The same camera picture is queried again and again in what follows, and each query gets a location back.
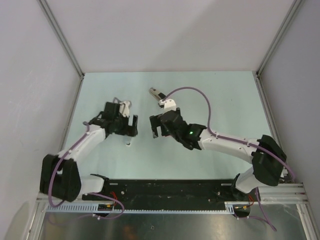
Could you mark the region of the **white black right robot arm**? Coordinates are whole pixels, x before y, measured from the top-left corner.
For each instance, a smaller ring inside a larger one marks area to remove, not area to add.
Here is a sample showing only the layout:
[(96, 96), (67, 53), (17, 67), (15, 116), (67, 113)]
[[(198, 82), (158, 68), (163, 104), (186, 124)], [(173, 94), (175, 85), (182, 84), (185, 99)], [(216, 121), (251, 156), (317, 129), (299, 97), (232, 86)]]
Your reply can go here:
[(204, 125), (187, 123), (179, 109), (152, 115), (149, 120), (154, 138), (171, 136), (188, 150), (217, 151), (251, 164), (232, 181), (230, 194), (235, 200), (242, 201), (258, 187), (278, 186), (287, 156), (271, 136), (245, 140), (219, 135)]

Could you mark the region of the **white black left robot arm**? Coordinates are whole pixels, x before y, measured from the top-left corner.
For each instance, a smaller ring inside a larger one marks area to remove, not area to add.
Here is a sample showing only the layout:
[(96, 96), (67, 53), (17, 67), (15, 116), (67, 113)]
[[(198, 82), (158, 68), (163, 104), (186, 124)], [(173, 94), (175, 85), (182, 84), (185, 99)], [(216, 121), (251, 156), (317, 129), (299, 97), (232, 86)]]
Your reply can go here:
[(138, 116), (133, 116), (132, 125), (129, 119), (126, 114), (100, 112), (90, 121), (83, 122), (85, 132), (72, 146), (43, 158), (39, 190), (48, 196), (50, 206), (56, 208), (86, 194), (93, 193), (100, 200), (110, 196), (111, 188), (105, 184), (106, 177), (97, 173), (85, 175), (80, 167), (89, 153), (108, 136), (135, 137), (138, 134)]

